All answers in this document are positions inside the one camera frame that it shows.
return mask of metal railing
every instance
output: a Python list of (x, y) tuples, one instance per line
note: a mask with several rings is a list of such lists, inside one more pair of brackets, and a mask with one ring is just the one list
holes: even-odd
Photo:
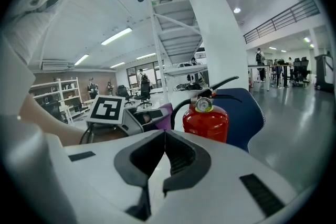
[(290, 8), (274, 16), (265, 23), (244, 34), (246, 44), (279, 30), (285, 26), (296, 23), (302, 19), (319, 14), (314, 0), (302, 0)]

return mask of air conditioner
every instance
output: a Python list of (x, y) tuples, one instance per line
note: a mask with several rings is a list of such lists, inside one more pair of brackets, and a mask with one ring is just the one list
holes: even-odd
[(44, 62), (42, 64), (43, 71), (63, 71), (69, 68), (67, 62)]

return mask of white shirt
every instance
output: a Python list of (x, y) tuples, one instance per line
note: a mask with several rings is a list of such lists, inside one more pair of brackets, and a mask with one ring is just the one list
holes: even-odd
[(25, 64), (30, 62), (36, 48), (43, 42), (42, 37), (57, 15), (62, 0), (42, 12), (25, 13), (43, 9), (46, 2), (47, 0), (13, 0), (5, 18), (1, 41), (10, 45)]

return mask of wall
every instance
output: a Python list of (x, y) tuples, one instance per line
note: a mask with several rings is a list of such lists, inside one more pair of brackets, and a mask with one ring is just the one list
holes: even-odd
[(109, 80), (114, 85), (114, 93), (117, 89), (117, 80), (114, 72), (60, 72), (60, 73), (35, 73), (36, 79), (34, 84), (42, 84), (47, 82), (53, 82), (54, 78), (58, 77), (61, 80), (70, 80), (71, 77), (76, 79), (78, 77), (79, 91), (82, 97), (82, 101), (90, 99), (87, 86), (89, 85), (89, 79), (93, 77), (93, 82), (98, 85), (100, 94), (108, 94), (106, 85)]

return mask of ceiling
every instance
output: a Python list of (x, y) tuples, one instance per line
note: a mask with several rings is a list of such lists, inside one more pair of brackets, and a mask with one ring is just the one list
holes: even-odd
[[(315, 36), (317, 39), (319, 48), (329, 48), (330, 42), (327, 34), (326, 26), (319, 26), (314, 28)], [(279, 38), (272, 42), (268, 42), (258, 46), (258, 48), (262, 49), (263, 52), (266, 53), (274, 53), (275, 51), (285, 50), (285, 51), (293, 51), (293, 50), (301, 50), (301, 49), (312, 49), (310, 44), (312, 42), (305, 42), (304, 38), (308, 37), (312, 40), (309, 31), (302, 31), (295, 33), (293, 35), (289, 35), (287, 37)]]
[[(238, 21), (272, 0), (227, 0)], [(131, 27), (133, 31), (103, 46), (101, 42)], [(51, 23), (29, 64), (40, 69), (42, 60), (75, 63), (89, 57), (76, 68), (109, 69), (120, 62), (155, 52), (148, 3), (137, 0), (68, 0)]]

